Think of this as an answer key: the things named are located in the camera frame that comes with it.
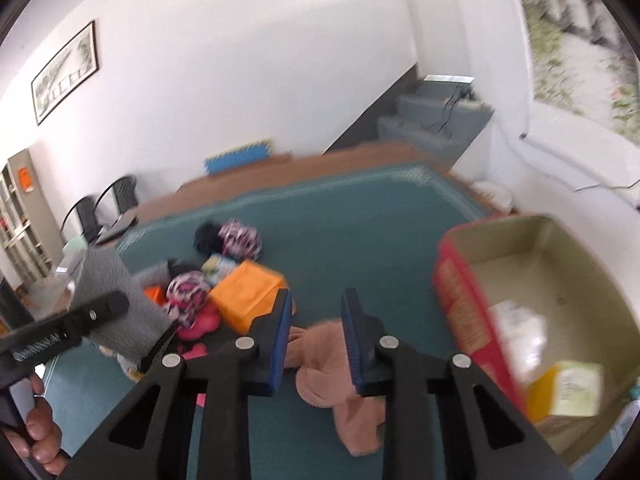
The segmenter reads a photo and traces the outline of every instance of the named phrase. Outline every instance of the pink stuffed toy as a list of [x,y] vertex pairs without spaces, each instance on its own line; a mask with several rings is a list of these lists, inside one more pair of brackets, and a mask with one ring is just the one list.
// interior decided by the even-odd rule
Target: pink stuffed toy
[[209,299],[210,290],[204,275],[196,270],[176,276],[169,284],[165,309],[180,323],[177,335],[181,340],[196,341],[220,326],[222,319]]
[[212,301],[208,301],[195,314],[195,323],[191,328],[180,326],[177,335],[182,341],[197,341],[205,334],[215,332],[222,323],[220,312]]

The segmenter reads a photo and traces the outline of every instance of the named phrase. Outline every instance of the cardboard box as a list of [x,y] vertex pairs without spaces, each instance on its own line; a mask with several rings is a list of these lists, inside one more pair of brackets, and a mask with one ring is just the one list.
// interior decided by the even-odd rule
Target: cardboard box
[[543,433],[557,433],[578,418],[596,416],[602,398],[603,367],[560,361],[527,392],[527,417]]
[[640,332],[612,279],[557,222],[508,216],[454,228],[440,243],[433,281],[460,349],[523,412],[525,393],[500,348],[492,305],[513,300],[545,316],[541,374],[562,360],[603,366],[600,414],[543,432],[567,463],[609,431],[640,375]]

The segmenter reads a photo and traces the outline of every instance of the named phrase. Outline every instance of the framed painting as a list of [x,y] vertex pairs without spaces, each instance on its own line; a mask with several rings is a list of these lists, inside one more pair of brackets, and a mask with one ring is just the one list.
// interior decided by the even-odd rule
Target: framed painting
[[97,70],[95,22],[91,22],[71,38],[31,82],[36,122],[40,124]]

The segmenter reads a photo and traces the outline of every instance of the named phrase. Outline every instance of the finger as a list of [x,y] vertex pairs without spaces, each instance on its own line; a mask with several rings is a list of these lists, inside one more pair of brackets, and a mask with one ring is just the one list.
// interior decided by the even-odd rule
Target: finger
[[30,449],[27,442],[15,431],[11,430],[2,430],[2,432],[6,435],[9,444],[14,448],[14,451],[18,454],[20,458],[28,458],[30,455]]
[[36,374],[32,374],[29,379],[31,381],[31,389],[33,390],[33,393],[36,395],[43,395],[44,383],[42,382],[42,379],[39,378]]
[[51,462],[60,452],[62,445],[62,431],[54,424],[51,432],[31,448],[31,454],[41,464]]
[[47,473],[51,473],[52,475],[60,475],[64,471],[66,465],[69,463],[69,460],[62,455],[58,455],[51,462],[46,463],[44,465],[44,469],[47,470]]
[[36,399],[36,407],[27,415],[26,425],[33,440],[42,440],[51,433],[53,413],[51,406],[43,397]]

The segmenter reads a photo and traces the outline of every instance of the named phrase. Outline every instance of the stair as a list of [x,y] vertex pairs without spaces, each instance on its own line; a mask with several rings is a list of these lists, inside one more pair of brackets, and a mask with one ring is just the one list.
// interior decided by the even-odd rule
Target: stair
[[428,76],[414,94],[401,95],[396,114],[378,119],[378,137],[411,144],[450,170],[494,111],[473,99],[469,82],[438,78]]

